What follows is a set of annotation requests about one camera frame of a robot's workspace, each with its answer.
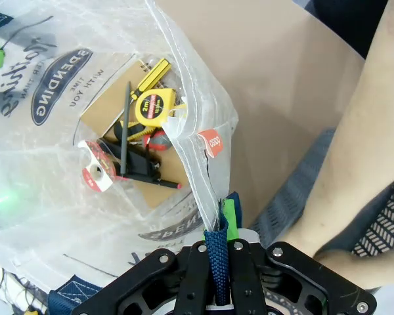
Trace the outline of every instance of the tape measure label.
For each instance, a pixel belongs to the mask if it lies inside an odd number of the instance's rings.
[[[198,133],[204,140],[206,152],[211,158],[215,158],[217,154],[223,150],[223,140],[215,129],[208,129]]]
[[[147,96],[140,107],[143,117],[147,119],[154,119],[158,117],[164,110],[164,100],[156,94]]]

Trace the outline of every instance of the cardboard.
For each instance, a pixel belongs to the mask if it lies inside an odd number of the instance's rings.
[[[134,63],[84,111],[80,120],[100,137],[109,141],[117,141],[112,126],[122,116],[127,82],[130,81],[131,88],[136,89],[145,77],[146,69],[147,67],[142,62]],[[135,102],[130,107],[130,121],[136,121],[134,109]],[[183,187],[189,186],[183,164],[174,148],[153,152],[161,159],[160,173],[163,179],[178,182]],[[177,192],[176,189],[137,180],[135,180],[135,185],[150,208],[159,206]]]

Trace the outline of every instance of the brown tabletop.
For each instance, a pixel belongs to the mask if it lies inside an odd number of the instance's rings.
[[[363,59],[290,0],[158,4],[238,111],[230,189],[240,194],[249,225],[321,130],[336,126]]]

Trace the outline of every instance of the orange tag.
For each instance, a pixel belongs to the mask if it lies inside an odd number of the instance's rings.
[[[206,144],[206,152],[213,159],[222,152],[223,150],[223,141],[219,133],[215,129],[208,129],[198,133]]]

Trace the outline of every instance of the screwdriver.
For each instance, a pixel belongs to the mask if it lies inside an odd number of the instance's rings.
[[[139,145],[141,144],[143,147],[149,145],[149,149],[157,150],[157,151],[165,151],[172,147],[171,141],[169,141],[168,136],[165,134],[165,131],[160,130],[157,131],[154,136],[145,135],[140,141],[130,141],[130,144]]]

